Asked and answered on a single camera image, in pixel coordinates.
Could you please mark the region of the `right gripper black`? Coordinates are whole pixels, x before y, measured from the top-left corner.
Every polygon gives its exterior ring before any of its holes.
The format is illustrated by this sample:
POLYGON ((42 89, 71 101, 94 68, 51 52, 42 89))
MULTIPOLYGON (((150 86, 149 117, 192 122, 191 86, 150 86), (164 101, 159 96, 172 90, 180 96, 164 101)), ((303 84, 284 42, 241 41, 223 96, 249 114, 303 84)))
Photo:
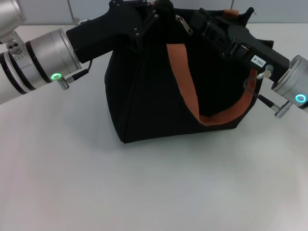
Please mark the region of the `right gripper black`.
POLYGON ((256 39, 245 26, 234 24, 203 8, 192 14, 192 32, 202 35, 222 57, 233 58, 258 73, 272 65, 270 80, 273 82, 278 82, 289 69, 288 58, 256 39))

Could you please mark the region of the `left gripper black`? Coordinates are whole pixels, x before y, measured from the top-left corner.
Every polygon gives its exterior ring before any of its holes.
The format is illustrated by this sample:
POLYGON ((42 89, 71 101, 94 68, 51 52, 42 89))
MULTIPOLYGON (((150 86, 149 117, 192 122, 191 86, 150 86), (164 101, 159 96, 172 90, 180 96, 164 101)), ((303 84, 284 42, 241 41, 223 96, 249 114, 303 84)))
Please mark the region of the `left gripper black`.
POLYGON ((170 0, 112 0, 107 13, 81 23, 66 35, 79 61, 86 63, 122 46, 142 49, 144 38, 161 14, 175 14, 170 0))

